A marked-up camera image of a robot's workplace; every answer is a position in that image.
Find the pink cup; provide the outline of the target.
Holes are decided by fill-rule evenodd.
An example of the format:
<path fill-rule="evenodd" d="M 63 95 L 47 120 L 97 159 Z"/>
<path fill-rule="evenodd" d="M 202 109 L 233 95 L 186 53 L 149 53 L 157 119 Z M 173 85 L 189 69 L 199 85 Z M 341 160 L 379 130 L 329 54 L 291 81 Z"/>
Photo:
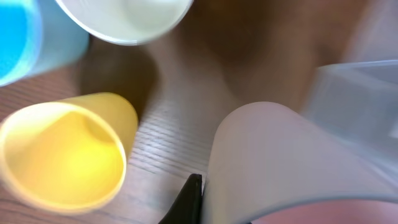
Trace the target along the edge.
<path fill-rule="evenodd" d="M 329 200 L 397 202 L 397 185 L 299 114 L 257 102 L 219 125 L 203 193 L 203 223 L 248 223 Z"/>

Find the clear plastic storage bin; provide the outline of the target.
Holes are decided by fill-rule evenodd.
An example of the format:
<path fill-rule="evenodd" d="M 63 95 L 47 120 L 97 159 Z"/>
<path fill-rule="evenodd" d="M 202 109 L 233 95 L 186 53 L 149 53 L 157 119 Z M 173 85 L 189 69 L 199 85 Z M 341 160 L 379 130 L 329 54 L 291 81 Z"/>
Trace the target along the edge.
<path fill-rule="evenodd" d="M 327 65 L 303 115 L 380 168 L 397 173 L 397 61 Z"/>

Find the cream cup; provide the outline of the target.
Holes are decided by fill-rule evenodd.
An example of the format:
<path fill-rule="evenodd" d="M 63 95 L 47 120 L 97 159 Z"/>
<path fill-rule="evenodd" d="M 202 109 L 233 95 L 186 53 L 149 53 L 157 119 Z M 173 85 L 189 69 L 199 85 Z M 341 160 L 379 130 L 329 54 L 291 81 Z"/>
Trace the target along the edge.
<path fill-rule="evenodd" d="M 91 35 L 117 45 L 142 45 L 171 31 L 193 0 L 57 0 Z"/>

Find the yellow cup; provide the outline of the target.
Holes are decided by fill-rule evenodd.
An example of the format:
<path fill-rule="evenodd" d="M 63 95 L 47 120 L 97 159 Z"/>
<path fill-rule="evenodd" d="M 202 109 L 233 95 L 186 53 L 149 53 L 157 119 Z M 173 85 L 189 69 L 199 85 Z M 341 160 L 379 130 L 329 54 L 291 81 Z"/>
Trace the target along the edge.
<path fill-rule="evenodd" d="M 23 202 L 53 213 L 101 208 L 120 191 L 138 129 L 115 93 L 31 105 L 1 122 L 1 178 Z"/>

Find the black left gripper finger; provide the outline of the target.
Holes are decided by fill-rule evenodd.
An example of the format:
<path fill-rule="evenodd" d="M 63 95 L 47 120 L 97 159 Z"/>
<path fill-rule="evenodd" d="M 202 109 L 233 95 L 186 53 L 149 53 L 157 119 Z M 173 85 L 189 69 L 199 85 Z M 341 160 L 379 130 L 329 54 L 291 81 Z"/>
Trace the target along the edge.
<path fill-rule="evenodd" d="M 202 204 L 202 175 L 191 174 L 159 224 L 199 224 Z"/>

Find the light blue cup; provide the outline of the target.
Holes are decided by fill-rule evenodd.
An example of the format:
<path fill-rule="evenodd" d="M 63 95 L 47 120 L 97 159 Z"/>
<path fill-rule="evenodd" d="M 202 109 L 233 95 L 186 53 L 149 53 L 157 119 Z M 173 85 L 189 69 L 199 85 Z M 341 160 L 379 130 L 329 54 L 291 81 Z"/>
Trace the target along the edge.
<path fill-rule="evenodd" d="M 55 0 L 1 0 L 1 86 L 76 62 L 89 38 Z"/>

